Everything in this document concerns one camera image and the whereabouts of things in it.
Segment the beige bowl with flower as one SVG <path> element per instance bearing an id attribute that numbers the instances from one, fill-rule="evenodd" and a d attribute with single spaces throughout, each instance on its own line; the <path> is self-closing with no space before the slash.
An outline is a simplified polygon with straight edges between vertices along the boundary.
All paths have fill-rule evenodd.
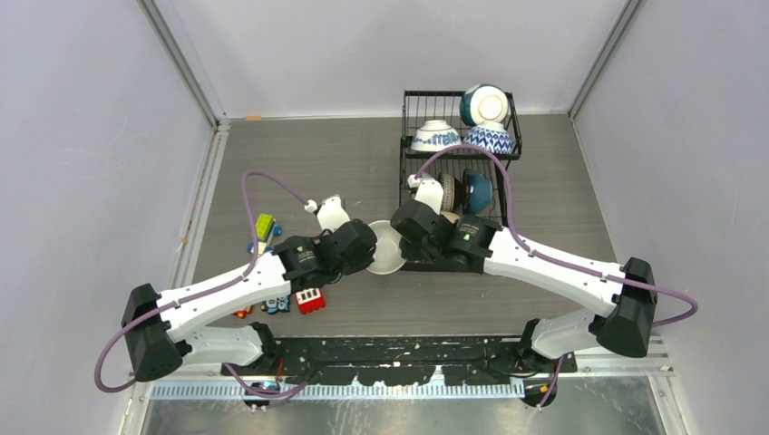
<path id="1" fill-rule="evenodd" d="M 442 210 L 441 215 L 452 224 L 456 224 L 461 218 L 460 215 L 453 213 L 452 211 L 446 211 L 446 210 Z"/>

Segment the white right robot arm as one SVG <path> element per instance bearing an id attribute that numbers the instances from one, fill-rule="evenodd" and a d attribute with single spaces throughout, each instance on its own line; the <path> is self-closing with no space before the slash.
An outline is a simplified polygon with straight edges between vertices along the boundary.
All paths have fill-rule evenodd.
<path id="1" fill-rule="evenodd" d="M 498 222 L 468 214 L 452 223 L 411 199 L 390 223 L 408 256 L 425 256 L 461 272 L 519 280 L 580 305 L 554 319 L 526 323 L 516 351 L 519 363 L 540 372 L 577 350 L 601 346 L 613 353 L 647 355 L 657 297 L 650 265 L 632 258 L 625 265 L 570 255 L 512 235 Z"/>

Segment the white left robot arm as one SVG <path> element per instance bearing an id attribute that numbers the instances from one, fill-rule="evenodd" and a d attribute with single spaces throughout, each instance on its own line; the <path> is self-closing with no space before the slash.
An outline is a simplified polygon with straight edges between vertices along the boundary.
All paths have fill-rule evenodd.
<path id="1" fill-rule="evenodd" d="M 292 236 L 247 264 L 195 285 L 131 291 L 122 325 L 134 376 L 155 381 L 183 365 L 229 363 L 257 375 L 277 367 L 278 346 L 265 324 L 213 322 L 247 305 L 321 288 L 369 267 L 377 237 L 359 219 L 317 237 Z"/>

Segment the black patterned rim bowl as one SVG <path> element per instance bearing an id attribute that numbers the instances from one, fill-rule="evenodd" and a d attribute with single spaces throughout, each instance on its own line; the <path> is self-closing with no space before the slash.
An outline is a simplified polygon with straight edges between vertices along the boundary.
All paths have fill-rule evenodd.
<path id="1" fill-rule="evenodd" d="M 464 202 L 464 187 L 452 174 L 441 172 L 438 181 L 443 188 L 441 210 L 454 212 L 460 209 Z"/>

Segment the red white toy block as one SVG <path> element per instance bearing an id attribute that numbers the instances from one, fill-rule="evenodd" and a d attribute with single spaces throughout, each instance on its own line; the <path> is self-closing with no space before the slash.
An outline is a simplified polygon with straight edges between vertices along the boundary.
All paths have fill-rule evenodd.
<path id="1" fill-rule="evenodd" d="M 295 293 L 297 308 L 301 314 L 310 314 L 326 307 L 326 299 L 321 288 L 310 288 Z"/>

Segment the dark blue glazed bowl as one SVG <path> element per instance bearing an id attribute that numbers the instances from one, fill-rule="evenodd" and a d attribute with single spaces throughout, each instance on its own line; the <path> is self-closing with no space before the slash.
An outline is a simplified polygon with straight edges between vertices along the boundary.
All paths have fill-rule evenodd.
<path id="1" fill-rule="evenodd" d="M 482 213 L 492 203 L 492 182 L 481 172 L 466 169 L 462 174 L 462 183 L 465 186 L 463 212 L 465 214 Z"/>

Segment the toy truck with green block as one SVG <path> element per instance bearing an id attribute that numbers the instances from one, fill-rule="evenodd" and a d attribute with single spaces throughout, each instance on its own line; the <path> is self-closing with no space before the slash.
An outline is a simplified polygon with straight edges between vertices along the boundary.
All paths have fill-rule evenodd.
<path id="1" fill-rule="evenodd" d="M 272 215 L 260 213 L 255 222 L 255 230 L 258 238 L 258 255 L 261 256 L 272 250 L 272 242 L 282 235 L 283 229 Z"/>

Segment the blue owl puzzle piece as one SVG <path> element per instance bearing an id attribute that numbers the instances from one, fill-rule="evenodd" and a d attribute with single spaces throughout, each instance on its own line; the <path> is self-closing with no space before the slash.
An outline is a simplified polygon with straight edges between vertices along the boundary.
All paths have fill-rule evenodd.
<path id="1" fill-rule="evenodd" d="M 265 314 L 282 314 L 290 312 L 291 298 L 289 295 L 268 299 L 260 305 L 260 310 Z"/>

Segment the white blue floral bowl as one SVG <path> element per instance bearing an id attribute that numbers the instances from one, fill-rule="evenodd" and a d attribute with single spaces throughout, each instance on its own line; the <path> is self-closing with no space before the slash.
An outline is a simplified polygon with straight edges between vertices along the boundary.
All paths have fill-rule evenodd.
<path id="1" fill-rule="evenodd" d="M 437 152 L 460 145 L 459 132 L 445 120 L 429 120 L 413 135 L 410 149 L 419 152 Z"/>

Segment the red owl puzzle piece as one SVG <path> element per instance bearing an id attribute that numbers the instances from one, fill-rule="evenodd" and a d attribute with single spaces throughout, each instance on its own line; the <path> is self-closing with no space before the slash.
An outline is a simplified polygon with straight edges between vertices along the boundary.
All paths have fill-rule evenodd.
<path id="1" fill-rule="evenodd" d="M 234 312 L 233 314 L 239 319 L 245 319 L 253 313 L 253 310 L 254 310 L 254 307 L 252 305 L 249 305 L 246 308 L 243 308 Z"/>

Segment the blue white zigzag bowl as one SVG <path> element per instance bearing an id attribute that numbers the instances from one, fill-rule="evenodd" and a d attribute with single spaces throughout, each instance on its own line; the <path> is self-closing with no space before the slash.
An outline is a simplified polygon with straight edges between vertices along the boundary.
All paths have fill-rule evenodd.
<path id="1" fill-rule="evenodd" d="M 514 145 L 511 134 L 497 121 L 483 121 L 475 125 L 463 143 L 495 154 L 512 154 Z"/>

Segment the teal bowl white base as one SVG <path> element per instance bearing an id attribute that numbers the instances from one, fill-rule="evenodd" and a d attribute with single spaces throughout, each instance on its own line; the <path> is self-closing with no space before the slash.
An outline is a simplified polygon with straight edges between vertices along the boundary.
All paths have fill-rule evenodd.
<path id="1" fill-rule="evenodd" d="M 462 122 L 474 127 L 484 121 L 503 122 L 510 114 L 507 94 L 498 86 L 482 83 L 466 91 L 460 101 Z"/>

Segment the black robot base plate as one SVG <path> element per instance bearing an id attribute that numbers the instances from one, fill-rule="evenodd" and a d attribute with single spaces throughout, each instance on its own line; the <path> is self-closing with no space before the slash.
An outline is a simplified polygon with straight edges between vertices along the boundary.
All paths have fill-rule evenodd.
<path id="1" fill-rule="evenodd" d="M 554 362 L 524 361 L 518 341 L 515 335 L 285 337 L 256 362 L 233 368 L 242 377 L 278 375 L 292 384 L 364 386 L 425 385 L 439 372 L 448 386 L 502 385 L 554 372 Z"/>

